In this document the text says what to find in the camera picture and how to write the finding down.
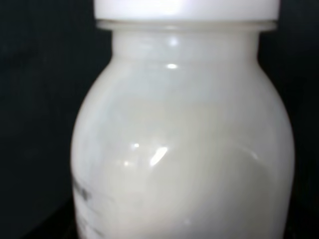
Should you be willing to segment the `white milk bottle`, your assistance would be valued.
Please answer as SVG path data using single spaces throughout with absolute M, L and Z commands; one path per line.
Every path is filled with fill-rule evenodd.
M 96 0 L 112 59 L 73 131 L 81 239 L 281 239 L 290 121 L 257 61 L 277 0 Z

